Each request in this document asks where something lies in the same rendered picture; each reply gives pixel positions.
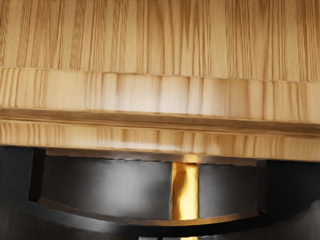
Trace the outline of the black cabinet with wooden top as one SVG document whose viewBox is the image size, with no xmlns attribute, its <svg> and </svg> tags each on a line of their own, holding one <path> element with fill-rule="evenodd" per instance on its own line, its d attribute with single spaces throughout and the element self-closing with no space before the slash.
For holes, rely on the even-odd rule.
<svg viewBox="0 0 320 240">
<path fill-rule="evenodd" d="M 0 240 L 320 240 L 320 0 L 0 0 Z"/>
</svg>

